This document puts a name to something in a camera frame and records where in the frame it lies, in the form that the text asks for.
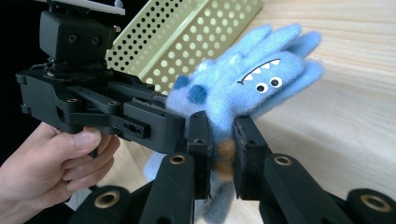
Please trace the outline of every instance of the human hand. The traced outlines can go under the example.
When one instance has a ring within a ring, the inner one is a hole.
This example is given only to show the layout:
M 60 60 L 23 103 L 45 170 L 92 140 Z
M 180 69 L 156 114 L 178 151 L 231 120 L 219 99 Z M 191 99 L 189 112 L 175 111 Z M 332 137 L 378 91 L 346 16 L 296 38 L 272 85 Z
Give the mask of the human hand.
M 99 182 L 113 165 L 116 136 L 85 127 L 62 133 L 41 123 L 0 168 L 0 219 L 22 223 Z M 98 147 L 95 159 L 88 154 Z

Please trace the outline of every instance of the blue fuzzy fabric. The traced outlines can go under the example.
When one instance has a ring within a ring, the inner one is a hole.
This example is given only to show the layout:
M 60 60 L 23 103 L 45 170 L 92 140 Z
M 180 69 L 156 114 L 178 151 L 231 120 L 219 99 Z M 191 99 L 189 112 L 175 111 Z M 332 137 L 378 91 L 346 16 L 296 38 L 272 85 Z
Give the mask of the blue fuzzy fabric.
M 216 60 L 203 61 L 189 76 L 180 75 L 167 97 L 166 108 L 186 119 L 205 110 L 216 148 L 233 139 L 235 118 L 256 119 L 322 76 L 323 66 L 305 58 L 320 40 L 316 31 L 302 35 L 300 24 L 275 31 L 270 25 L 253 29 Z M 162 157 L 154 153 L 148 160 L 144 171 L 148 180 L 155 178 Z M 216 150 L 212 158 L 214 164 L 222 161 Z M 212 199 L 196 204 L 198 217 L 210 223 L 226 218 L 234 197 L 232 180 L 221 176 L 221 171 L 213 168 Z

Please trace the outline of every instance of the black pupil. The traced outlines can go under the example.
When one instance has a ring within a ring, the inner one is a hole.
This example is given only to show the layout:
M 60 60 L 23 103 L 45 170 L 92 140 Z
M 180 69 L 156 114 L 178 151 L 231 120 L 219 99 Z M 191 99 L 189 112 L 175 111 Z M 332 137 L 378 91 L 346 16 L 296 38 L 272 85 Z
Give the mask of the black pupil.
M 257 91 L 264 91 L 264 86 L 258 86 Z
M 271 85 L 273 85 L 273 86 L 277 86 L 278 84 L 279 84 L 279 81 L 276 79 L 271 81 Z

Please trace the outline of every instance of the light wood surface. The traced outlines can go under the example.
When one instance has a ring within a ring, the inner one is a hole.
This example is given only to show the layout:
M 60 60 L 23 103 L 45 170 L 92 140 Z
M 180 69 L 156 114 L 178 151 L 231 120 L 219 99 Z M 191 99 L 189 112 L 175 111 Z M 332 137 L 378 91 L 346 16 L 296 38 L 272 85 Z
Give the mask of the light wood surface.
M 257 126 L 274 152 L 299 160 L 330 193 L 345 198 L 369 188 L 396 200 L 396 2 L 262 0 L 246 30 L 295 22 L 322 33 L 310 57 L 323 62 L 325 75 Z M 149 155 L 123 142 L 101 185 L 141 187 Z M 234 200 L 226 223 L 262 223 L 258 203 Z

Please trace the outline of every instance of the googly eye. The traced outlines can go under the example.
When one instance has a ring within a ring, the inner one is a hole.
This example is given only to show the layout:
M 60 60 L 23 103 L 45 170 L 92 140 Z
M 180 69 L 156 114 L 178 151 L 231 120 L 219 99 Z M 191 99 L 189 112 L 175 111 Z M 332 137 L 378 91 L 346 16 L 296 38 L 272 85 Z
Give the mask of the googly eye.
M 280 77 L 273 77 L 270 80 L 271 86 L 273 86 L 274 88 L 279 88 L 282 86 L 282 78 Z
M 259 83 L 259 84 L 257 84 L 257 86 L 256 86 L 256 91 L 258 92 L 258 93 L 265 93 L 265 92 L 267 92 L 268 91 L 268 86 L 267 86 L 267 84 L 265 84 L 265 83 Z

